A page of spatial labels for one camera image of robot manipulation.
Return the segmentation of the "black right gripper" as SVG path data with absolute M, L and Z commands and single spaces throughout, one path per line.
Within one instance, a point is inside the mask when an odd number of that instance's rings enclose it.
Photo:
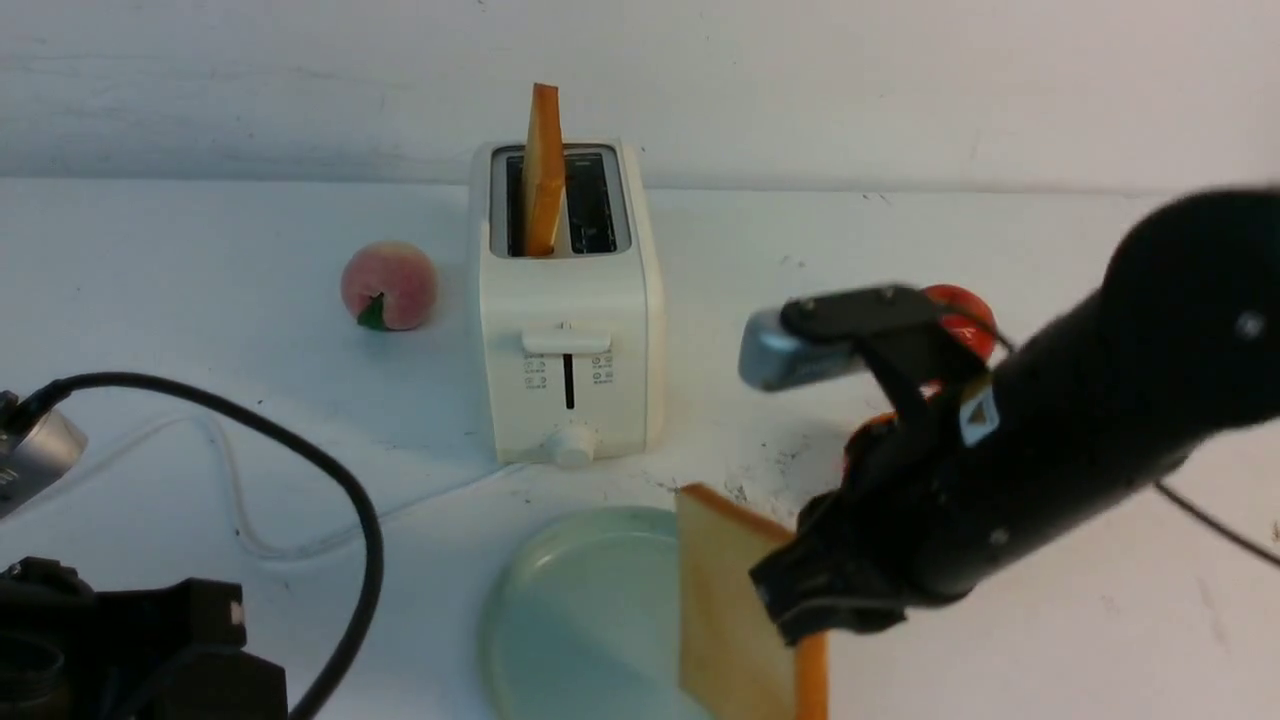
M 751 568 L 786 644 L 884 632 L 1011 562 L 1011 413 L 997 400 L 941 400 L 897 416 L 850 482 L 809 501 L 795 538 Z

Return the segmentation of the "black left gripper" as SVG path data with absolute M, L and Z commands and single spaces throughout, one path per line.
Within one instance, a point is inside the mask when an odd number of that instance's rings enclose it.
M 1 715 L 287 717 L 284 669 L 246 642 L 236 583 L 97 592 L 74 568 L 22 559 L 1 580 Z

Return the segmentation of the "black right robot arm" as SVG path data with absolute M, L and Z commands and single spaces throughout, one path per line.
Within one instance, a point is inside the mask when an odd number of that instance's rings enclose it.
M 905 284 L 795 299 L 748 322 L 739 372 L 778 392 L 869 372 L 890 400 L 836 489 L 750 571 L 790 646 L 943 607 L 1277 416 L 1279 200 L 1210 190 L 1152 211 L 1100 287 L 996 366 Z

